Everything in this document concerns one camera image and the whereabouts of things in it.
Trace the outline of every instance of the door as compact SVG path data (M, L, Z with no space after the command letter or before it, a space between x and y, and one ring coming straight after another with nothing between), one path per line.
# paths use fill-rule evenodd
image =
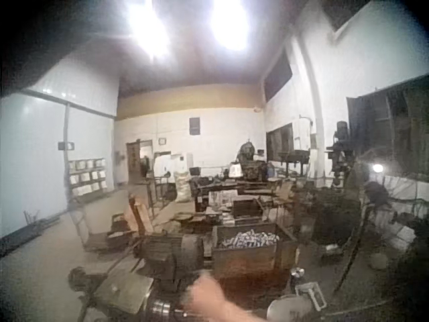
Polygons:
M127 143L128 176L129 182L141 180L140 170L140 141Z

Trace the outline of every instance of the machine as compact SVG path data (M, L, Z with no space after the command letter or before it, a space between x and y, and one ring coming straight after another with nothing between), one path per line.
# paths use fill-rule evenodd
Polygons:
M84 321L89 307L102 311L109 321L168 322L187 318L181 298L203 266L201 237L153 233L129 251L138 258L130 272L113 271L113 266L104 274L87 274L80 267L70 271L71 289L84 292L78 321ZM142 259L145 265L136 270Z

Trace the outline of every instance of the doorway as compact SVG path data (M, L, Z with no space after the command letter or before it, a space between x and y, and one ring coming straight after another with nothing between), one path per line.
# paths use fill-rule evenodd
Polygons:
M153 177L154 148L152 140L127 143L129 182L141 182Z

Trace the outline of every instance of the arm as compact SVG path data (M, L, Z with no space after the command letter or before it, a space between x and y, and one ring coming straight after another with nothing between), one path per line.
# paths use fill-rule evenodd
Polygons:
M221 286L211 276L202 275L190 287L190 308L216 322L265 322L226 300Z

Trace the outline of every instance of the window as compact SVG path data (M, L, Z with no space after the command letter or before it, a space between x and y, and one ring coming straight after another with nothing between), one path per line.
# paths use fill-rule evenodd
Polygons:
M191 117L189 119L189 134L192 136L200 135L200 118Z
M347 102L358 156L371 150L388 174L429 178L429 76Z
M268 102L282 87L291 79L292 69L290 69L289 60L286 56L286 51L283 50L282 55L275 63L274 67L269 72L263 82L263 90L265 91L265 100Z
M294 133L292 123L267 133L267 160L282 161L280 152L294 150Z
M335 31L352 18L369 0L323 0L322 7Z

